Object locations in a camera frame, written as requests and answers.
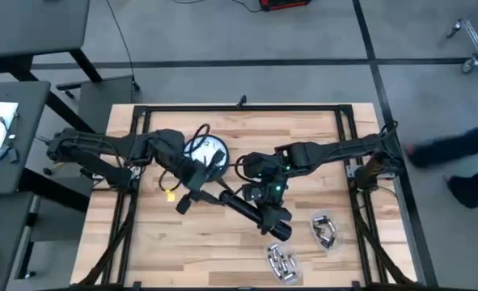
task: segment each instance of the gray table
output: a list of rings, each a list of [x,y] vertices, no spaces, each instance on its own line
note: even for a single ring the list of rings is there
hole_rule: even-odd
[[[0,195],[0,291],[10,279],[33,197],[31,192]]]
[[[13,144],[19,151],[19,162],[12,164],[9,158],[0,161],[0,195],[32,191],[38,196],[86,211],[87,197],[25,167],[49,89],[49,82],[0,83],[0,101],[19,103],[19,118],[14,119],[9,128],[9,133],[16,135]]]
[[[88,0],[0,0],[0,71],[38,81],[30,72],[33,56],[68,52],[92,82],[102,82],[81,50],[88,10]],[[76,129],[94,132],[55,94],[46,104]]]

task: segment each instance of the blue jeans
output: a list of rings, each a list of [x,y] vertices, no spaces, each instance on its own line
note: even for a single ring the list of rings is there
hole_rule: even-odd
[[[409,160],[417,167],[430,167],[474,154],[478,154],[478,128],[459,136],[416,145]],[[453,176],[447,187],[461,204],[470,209],[478,207],[478,174],[468,178]]]

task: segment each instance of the cylindrical object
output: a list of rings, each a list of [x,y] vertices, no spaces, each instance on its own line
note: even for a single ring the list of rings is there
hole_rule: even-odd
[[[260,210],[242,200],[240,197],[233,195],[228,191],[221,192],[219,200],[230,206],[236,212],[244,215],[249,220],[255,222],[258,226],[262,225],[262,215]],[[293,230],[286,223],[279,221],[272,230],[269,231],[273,237],[286,241],[292,235]]]

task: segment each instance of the yellow tag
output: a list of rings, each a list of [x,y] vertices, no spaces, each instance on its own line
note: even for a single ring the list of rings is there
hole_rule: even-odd
[[[169,189],[165,191],[167,193],[167,202],[174,202],[176,201],[176,194]]]

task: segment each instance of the metal bracket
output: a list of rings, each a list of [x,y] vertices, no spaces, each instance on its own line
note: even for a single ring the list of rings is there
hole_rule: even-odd
[[[346,177],[355,178],[355,171],[363,167],[361,165],[350,165],[346,166]],[[395,173],[381,173],[377,176],[377,179],[394,179],[396,177]]]

